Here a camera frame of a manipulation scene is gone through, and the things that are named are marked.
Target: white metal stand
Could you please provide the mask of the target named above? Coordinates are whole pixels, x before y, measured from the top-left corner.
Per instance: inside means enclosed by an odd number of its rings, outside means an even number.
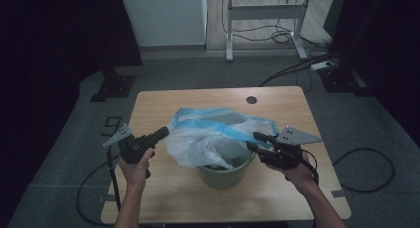
[[[232,21],[234,20],[262,20],[262,19],[297,19],[295,32],[290,36],[301,59],[308,59],[308,55],[303,49],[303,42],[299,38],[302,30],[303,20],[308,9],[309,0],[304,0],[299,4],[279,4],[266,6],[233,6],[232,0],[228,1],[228,33],[226,37],[226,61],[232,61]]]

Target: green bucket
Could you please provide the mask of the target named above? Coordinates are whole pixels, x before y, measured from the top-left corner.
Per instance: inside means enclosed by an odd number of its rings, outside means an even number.
[[[236,186],[244,176],[247,166],[256,156],[256,153],[249,152],[246,156],[233,160],[234,168],[212,169],[211,167],[198,167],[203,182],[211,188],[225,190]]]

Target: wooden table top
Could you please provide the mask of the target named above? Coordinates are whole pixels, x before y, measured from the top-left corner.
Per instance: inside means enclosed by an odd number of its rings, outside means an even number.
[[[249,104],[253,96],[256,104]],[[139,93],[130,129],[135,137],[148,135],[167,125],[179,108],[228,107],[237,112],[271,119],[279,131],[289,125],[321,136],[300,87],[252,87],[144,91]],[[346,197],[334,197],[342,190],[323,143],[303,145],[318,161],[320,187],[343,219],[351,216]],[[198,169],[184,168],[167,153],[164,142],[157,144],[150,159],[152,176],[147,179],[140,214],[141,223],[246,222],[313,219],[309,205],[283,174],[272,171],[256,157],[242,181],[228,190],[206,186]],[[121,200],[126,182],[116,168]],[[112,184],[109,194],[114,194]],[[115,201],[106,201],[101,219],[115,223]]]

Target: blue and white plastic bag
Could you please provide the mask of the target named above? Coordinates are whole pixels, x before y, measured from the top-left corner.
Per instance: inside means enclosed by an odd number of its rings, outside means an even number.
[[[275,123],[261,117],[238,113],[229,108],[179,109],[167,125],[163,139],[168,153],[184,167],[200,166],[233,169],[232,161],[250,151],[245,141],[266,149],[253,132],[279,134]]]

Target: person's left hand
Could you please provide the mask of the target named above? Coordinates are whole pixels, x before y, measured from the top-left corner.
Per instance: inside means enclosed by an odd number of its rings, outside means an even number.
[[[134,165],[128,165],[122,158],[119,159],[118,165],[126,178],[127,186],[136,187],[140,191],[145,189],[146,170],[149,168],[149,159],[153,152],[153,149],[148,149],[139,163]]]

